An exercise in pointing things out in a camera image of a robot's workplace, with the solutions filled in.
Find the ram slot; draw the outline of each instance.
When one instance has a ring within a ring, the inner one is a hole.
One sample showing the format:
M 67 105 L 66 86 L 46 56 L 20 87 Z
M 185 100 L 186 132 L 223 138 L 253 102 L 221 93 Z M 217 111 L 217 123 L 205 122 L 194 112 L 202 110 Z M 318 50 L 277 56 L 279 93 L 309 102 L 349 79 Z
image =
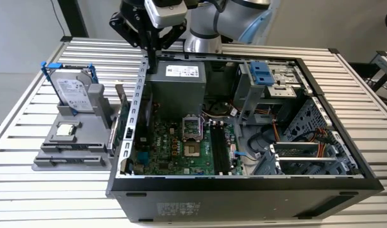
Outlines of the ram slot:
M 210 129 L 215 175 L 219 175 L 221 173 L 223 173 L 223 175 L 227 175 L 230 172 L 230 158 L 227 153 L 227 143 L 225 139 L 223 126 L 219 124 L 213 125 Z

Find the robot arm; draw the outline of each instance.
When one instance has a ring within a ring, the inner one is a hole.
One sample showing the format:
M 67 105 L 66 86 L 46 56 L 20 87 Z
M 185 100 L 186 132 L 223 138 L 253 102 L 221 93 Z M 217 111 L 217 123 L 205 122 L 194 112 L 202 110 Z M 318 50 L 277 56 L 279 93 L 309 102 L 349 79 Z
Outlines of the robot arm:
M 126 41 L 147 51 L 150 71 L 157 71 L 157 51 L 169 49 L 187 30 L 186 51 L 218 53 L 221 35 L 250 43 L 270 22 L 270 0 L 123 0 L 110 25 Z M 161 37 L 161 31 L 173 27 Z

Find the white wall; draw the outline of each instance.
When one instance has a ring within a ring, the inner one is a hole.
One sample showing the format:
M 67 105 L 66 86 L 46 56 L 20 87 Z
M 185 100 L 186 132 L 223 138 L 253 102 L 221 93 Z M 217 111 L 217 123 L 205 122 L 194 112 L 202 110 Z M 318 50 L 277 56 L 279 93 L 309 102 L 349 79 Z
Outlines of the white wall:
M 119 11 L 122 0 L 78 0 L 91 38 L 125 40 L 110 26 L 110 19 Z
M 387 51 L 387 0 L 282 0 L 266 45 L 338 48 L 347 61 Z
M 70 31 L 56 0 L 58 15 Z M 0 0 L 0 72 L 35 73 L 63 36 L 50 0 Z

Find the motherboard chip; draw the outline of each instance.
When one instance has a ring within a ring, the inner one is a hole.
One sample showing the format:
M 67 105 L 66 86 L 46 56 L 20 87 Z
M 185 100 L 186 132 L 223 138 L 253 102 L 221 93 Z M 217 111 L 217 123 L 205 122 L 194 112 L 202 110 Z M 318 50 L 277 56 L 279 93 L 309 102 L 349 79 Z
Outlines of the motherboard chip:
M 161 163 L 159 164 L 161 170 L 167 170 L 169 169 L 169 163 Z

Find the gray metal rail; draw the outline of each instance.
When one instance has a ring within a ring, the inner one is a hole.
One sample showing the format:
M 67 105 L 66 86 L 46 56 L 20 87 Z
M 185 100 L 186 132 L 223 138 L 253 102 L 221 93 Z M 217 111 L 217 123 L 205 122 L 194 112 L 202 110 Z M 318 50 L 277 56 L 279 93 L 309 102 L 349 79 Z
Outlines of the gray metal rail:
M 171 50 L 182 50 L 177 43 Z M 185 223 L 181 226 L 335 226 L 387 227 L 387 107 L 366 86 L 342 56 L 327 49 L 223 46 L 226 54 L 299 57 L 325 91 L 341 121 L 386 190 L 323 221 Z M 106 96 L 118 102 L 115 84 L 126 85 L 131 98 L 142 53 L 125 41 L 75 38 L 50 61 L 97 65 Z M 58 98 L 38 74 L 0 126 L 0 226 L 125 226 L 125 212 L 105 195 L 107 171 L 35 172 L 34 157 L 55 120 Z

